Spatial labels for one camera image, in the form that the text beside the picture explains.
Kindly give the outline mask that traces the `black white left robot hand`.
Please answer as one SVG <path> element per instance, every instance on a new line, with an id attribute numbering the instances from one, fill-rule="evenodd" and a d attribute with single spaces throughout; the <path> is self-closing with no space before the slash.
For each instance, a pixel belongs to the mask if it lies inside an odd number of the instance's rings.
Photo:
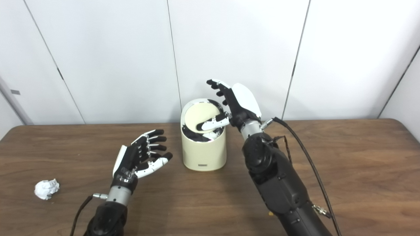
<path id="1" fill-rule="evenodd" d="M 150 130 L 137 137 L 129 146 L 122 145 L 112 171 L 111 187 L 127 188 L 133 193 L 138 180 L 166 165 L 173 154 L 162 145 L 167 138 L 163 129 Z"/>

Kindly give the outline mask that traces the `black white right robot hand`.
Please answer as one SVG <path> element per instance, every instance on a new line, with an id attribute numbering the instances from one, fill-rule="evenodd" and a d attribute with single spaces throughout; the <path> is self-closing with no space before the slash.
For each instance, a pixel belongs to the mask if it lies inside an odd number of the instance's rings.
<path id="1" fill-rule="evenodd" d="M 261 124 L 262 114 L 258 102 L 246 86 L 236 83 L 230 87 L 225 82 L 216 79 L 207 80 L 206 83 L 211 85 L 212 89 L 219 90 L 216 95 L 224 97 L 222 104 L 229 107 L 230 111 L 225 111 L 202 123 L 198 123 L 196 125 L 197 130 L 213 130 L 225 127 L 228 124 L 240 130 L 248 120 Z"/>

